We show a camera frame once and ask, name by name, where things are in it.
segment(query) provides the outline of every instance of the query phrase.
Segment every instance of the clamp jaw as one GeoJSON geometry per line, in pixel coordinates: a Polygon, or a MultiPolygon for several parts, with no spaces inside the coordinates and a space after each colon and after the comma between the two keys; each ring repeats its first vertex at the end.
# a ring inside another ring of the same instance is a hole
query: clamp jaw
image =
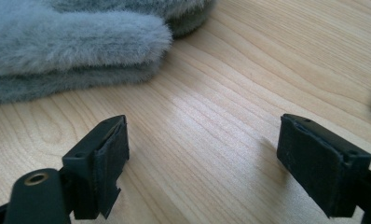
{"type": "Polygon", "coordinates": [[[70,223],[72,211],[76,219],[107,218],[129,158],[125,116],[102,121],[62,157],[60,171],[41,169],[18,179],[0,207],[0,223],[70,223]]]}
{"type": "Polygon", "coordinates": [[[371,224],[371,154],[310,119],[284,114],[278,159],[328,217],[364,210],[371,224]]]}

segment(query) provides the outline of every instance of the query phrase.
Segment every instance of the gray fur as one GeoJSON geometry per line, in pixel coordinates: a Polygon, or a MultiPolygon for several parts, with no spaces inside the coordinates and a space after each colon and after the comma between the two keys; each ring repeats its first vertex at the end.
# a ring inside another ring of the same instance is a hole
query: gray fur
{"type": "Polygon", "coordinates": [[[214,2],[0,0],[0,104],[147,80],[214,2]]]}

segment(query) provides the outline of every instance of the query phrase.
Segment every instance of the fur glove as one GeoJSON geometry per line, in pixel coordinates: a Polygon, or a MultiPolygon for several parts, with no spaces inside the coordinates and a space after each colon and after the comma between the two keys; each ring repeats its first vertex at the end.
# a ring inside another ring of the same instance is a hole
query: fur glove
{"type": "Polygon", "coordinates": [[[0,0],[0,104],[135,83],[214,0],[0,0]]]}

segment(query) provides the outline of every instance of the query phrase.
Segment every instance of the light wood surface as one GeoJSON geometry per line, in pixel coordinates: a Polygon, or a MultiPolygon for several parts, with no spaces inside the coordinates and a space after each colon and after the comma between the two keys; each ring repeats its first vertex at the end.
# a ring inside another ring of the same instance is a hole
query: light wood surface
{"type": "Polygon", "coordinates": [[[146,83],[0,105],[0,205],[125,114],[112,214],[74,223],[360,223],[360,209],[328,219],[278,162],[283,113],[371,153],[371,0],[222,0],[146,83]]]}

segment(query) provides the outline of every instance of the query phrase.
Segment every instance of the black plastic mount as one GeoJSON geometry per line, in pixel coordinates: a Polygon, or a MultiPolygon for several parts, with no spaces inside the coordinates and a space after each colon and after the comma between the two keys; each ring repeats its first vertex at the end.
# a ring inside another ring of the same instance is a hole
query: black plastic mount
{"type": "Polygon", "coordinates": [[[18,179],[10,202],[0,206],[0,223],[70,223],[72,211],[76,219],[107,218],[129,158],[125,116],[102,121],[63,156],[60,171],[41,169],[18,179]]]}
{"type": "Polygon", "coordinates": [[[316,122],[284,114],[278,159],[328,217],[352,217],[356,205],[371,223],[371,154],[316,122]]]}

